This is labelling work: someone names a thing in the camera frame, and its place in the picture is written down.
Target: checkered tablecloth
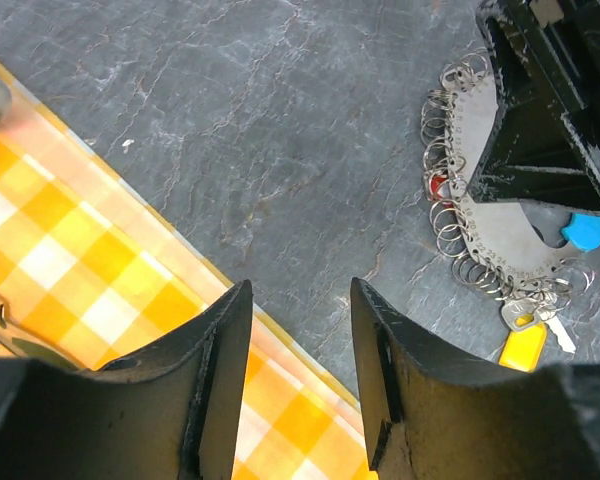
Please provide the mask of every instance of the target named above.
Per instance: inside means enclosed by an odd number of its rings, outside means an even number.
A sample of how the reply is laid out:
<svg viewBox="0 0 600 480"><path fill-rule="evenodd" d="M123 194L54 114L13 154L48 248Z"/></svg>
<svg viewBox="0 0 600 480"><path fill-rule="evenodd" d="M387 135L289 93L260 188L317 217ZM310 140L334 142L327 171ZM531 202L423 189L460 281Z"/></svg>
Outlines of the checkered tablecloth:
<svg viewBox="0 0 600 480"><path fill-rule="evenodd" d="M14 95L0 126L0 295L17 322L98 368L226 290L227 279L1 65L0 77ZM234 478L375 478L353 398L255 311Z"/></svg>

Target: blue object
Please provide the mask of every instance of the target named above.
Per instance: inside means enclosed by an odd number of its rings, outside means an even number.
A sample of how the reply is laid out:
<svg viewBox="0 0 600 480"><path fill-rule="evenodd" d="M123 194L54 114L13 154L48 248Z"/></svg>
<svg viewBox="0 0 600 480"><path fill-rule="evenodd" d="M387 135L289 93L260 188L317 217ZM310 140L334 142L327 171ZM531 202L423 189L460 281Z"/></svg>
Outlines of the blue object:
<svg viewBox="0 0 600 480"><path fill-rule="evenodd" d="M595 250L600 246L600 217L574 213L571 223L562 229L562 235L578 250Z"/></svg>

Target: yellow key tag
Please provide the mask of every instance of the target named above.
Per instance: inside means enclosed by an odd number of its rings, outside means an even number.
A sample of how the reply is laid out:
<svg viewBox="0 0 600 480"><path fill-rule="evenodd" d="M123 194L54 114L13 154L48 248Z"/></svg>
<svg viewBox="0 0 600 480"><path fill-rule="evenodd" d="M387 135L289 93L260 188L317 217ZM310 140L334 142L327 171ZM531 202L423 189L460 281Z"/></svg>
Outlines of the yellow key tag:
<svg viewBox="0 0 600 480"><path fill-rule="evenodd" d="M516 320L518 325L524 325L533 320L531 314L523 315ZM547 327L541 322L521 332L510 332L502 349L498 363L502 366L532 372L547 339Z"/></svg>

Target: silver key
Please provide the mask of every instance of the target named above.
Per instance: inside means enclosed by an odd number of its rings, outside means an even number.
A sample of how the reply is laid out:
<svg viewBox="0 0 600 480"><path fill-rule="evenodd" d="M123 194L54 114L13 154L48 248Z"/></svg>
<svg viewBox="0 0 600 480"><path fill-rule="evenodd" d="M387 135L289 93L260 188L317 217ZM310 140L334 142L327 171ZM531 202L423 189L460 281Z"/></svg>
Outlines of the silver key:
<svg viewBox="0 0 600 480"><path fill-rule="evenodd" d="M507 324L507 327L514 332L522 332L523 330L537 325L542 321L540 316L534 313L535 310L536 305L531 300L527 298L520 298L506 300L500 309L500 314L502 315L504 323ZM518 325L516 320L524 315L529 314L533 314L533 320L525 325Z"/></svg>
<svg viewBox="0 0 600 480"><path fill-rule="evenodd" d="M556 340L558 340L558 345L560 348L567 353L575 353L576 352L576 344L573 343L571 336L567 332L566 328L556 315L556 312L552 312L550 309L538 309L537 311L540 319L547 324L551 333L556 336Z"/></svg>

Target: black plastic part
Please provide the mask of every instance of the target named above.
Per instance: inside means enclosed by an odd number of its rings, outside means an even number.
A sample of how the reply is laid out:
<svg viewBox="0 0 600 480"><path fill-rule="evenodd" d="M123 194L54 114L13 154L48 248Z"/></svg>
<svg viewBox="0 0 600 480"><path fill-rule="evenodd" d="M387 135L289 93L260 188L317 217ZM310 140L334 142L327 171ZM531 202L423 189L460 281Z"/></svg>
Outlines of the black plastic part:
<svg viewBox="0 0 600 480"><path fill-rule="evenodd" d="M486 0L477 23L498 111L469 194L600 215L600 1Z"/></svg>
<svg viewBox="0 0 600 480"><path fill-rule="evenodd" d="M600 479L600 365L500 367L358 279L351 322L367 456L381 479Z"/></svg>
<svg viewBox="0 0 600 480"><path fill-rule="evenodd" d="M228 480L251 318L246 281L97 372L0 359L0 480Z"/></svg>

